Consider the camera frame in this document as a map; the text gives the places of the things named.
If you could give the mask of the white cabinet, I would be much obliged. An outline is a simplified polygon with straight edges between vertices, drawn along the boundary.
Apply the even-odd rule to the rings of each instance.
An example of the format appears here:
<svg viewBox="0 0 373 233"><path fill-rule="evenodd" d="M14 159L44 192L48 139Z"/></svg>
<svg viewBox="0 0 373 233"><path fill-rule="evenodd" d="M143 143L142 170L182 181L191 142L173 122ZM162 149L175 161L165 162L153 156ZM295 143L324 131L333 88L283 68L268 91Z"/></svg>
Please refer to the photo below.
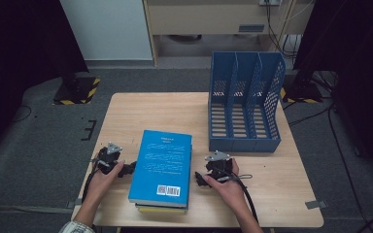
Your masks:
<svg viewBox="0 0 373 233"><path fill-rule="evenodd" d="M143 0L60 0L87 61L152 60Z"/></svg>

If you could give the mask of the beige wooden desk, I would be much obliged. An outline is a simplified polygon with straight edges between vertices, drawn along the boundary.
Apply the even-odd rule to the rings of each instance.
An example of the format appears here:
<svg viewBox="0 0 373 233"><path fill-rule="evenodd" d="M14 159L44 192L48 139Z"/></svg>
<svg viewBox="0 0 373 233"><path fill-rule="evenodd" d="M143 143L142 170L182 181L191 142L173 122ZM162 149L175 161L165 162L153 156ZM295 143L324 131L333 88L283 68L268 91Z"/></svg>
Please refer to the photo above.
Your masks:
<svg viewBox="0 0 373 233"><path fill-rule="evenodd" d="M287 35L304 33L317 0L143 0L153 62L164 36L256 35L263 50L281 50Z"/></svg>

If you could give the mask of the black stand base yellow stripes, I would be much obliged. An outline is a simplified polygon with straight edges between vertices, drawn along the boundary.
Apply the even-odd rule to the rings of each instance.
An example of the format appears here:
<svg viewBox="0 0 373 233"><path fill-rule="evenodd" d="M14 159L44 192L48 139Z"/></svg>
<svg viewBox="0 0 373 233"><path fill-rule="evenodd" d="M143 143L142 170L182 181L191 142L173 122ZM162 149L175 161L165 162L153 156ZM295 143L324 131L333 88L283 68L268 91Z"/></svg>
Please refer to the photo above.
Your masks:
<svg viewBox="0 0 373 233"><path fill-rule="evenodd" d="M322 94L313 82L312 72L292 72L286 74L281 89L285 103L320 103Z"/></svg>
<svg viewBox="0 0 373 233"><path fill-rule="evenodd" d="M55 105L87 104L95 94L100 79L96 77L77 77L69 68L59 69L62 83L52 101Z"/></svg>

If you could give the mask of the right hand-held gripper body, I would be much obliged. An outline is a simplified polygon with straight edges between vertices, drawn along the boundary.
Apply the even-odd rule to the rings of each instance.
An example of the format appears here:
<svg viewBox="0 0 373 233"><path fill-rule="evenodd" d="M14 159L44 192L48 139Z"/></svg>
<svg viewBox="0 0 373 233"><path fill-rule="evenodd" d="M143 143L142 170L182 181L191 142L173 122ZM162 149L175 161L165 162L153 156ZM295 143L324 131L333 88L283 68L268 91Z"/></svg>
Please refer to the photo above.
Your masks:
<svg viewBox="0 0 373 233"><path fill-rule="evenodd" d="M233 165L228 153L216 150L205 157L208 176L219 183L225 183L233 177Z"/></svg>

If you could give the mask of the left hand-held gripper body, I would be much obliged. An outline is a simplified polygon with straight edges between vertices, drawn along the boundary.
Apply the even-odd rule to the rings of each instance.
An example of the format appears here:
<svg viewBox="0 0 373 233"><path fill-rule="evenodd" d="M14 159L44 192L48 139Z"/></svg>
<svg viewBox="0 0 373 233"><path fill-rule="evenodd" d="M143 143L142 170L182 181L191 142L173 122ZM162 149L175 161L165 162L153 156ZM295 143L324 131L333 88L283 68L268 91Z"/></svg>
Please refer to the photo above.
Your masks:
<svg viewBox="0 0 373 233"><path fill-rule="evenodd" d="M103 174L109 174L118 164L122 147L109 142L107 147L102 148L95 158L92 159L92 172L100 170Z"/></svg>

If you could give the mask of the blue plastic file rack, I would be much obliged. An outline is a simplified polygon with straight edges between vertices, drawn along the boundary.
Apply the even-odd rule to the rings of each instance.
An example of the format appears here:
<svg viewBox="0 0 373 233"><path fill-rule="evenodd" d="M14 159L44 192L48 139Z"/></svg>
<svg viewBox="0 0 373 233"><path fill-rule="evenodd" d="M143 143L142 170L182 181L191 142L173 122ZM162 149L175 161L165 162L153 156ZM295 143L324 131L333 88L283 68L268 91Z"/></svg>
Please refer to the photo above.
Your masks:
<svg viewBox="0 0 373 233"><path fill-rule="evenodd" d="M209 149L273 152L286 63L271 51L215 51L208 98Z"/></svg>

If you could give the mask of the person's left hand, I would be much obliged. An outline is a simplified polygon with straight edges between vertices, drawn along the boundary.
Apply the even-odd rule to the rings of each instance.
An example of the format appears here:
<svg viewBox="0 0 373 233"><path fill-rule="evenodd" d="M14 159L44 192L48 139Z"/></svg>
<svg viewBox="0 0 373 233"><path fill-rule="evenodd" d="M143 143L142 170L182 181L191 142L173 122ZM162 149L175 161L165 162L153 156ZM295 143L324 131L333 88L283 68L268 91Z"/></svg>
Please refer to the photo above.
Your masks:
<svg viewBox="0 0 373 233"><path fill-rule="evenodd" d="M108 174L96 171L88 185L84 202L100 202L113 182L118 178L118 174L123 168L123 165L123 161L118 162Z"/></svg>

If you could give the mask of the blue book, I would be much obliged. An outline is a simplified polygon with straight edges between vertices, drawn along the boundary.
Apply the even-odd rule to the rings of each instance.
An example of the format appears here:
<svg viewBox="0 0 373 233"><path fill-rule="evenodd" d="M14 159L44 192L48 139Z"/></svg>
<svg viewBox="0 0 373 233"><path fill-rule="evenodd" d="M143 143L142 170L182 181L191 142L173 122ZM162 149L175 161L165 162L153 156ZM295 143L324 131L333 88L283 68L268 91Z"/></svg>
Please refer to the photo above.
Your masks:
<svg viewBox="0 0 373 233"><path fill-rule="evenodd" d="M138 205L186 208L192 136L145 130L128 200Z"/></svg>

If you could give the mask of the black curtain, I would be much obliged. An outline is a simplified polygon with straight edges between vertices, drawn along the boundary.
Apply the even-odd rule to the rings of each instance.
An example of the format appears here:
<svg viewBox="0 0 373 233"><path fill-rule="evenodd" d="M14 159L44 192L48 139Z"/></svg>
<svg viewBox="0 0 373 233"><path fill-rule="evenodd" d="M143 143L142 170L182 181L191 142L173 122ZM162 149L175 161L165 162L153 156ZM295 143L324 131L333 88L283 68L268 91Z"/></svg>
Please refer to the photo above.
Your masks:
<svg viewBox="0 0 373 233"><path fill-rule="evenodd" d="M315 71L338 75L336 103L359 152L373 158L373 0L316 0L294 69L296 92Z"/></svg>
<svg viewBox="0 0 373 233"><path fill-rule="evenodd" d="M29 87L87 70L60 0L0 0L0 138Z"/></svg>

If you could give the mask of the person's right hand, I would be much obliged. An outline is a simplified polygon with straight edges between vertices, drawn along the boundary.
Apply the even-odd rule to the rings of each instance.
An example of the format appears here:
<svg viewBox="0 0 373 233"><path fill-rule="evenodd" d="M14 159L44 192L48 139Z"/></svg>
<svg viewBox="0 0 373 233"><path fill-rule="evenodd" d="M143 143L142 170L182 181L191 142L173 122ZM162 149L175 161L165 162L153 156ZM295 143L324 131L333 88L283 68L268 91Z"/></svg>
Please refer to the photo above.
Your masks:
<svg viewBox="0 0 373 233"><path fill-rule="evenodd" d="M245 199L244 191L241 185L236 181L220 183L208 175L205 175L203 179L220 195L222 201L232 212L240 213L250 210Z"/></svg>

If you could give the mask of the yellow book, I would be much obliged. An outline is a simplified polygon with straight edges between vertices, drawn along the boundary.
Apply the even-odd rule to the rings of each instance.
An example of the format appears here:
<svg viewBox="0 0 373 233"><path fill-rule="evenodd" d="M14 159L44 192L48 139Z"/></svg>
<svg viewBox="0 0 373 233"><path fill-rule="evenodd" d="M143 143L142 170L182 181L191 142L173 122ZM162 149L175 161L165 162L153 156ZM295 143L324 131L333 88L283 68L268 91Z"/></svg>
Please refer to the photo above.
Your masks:
<svg viewBox="0 0 373 233"><path fill-rule="evenodd" d="M185 214L186 209L160 208L160 207L137 207L141 213L161 213L161 214Z"/></svg>

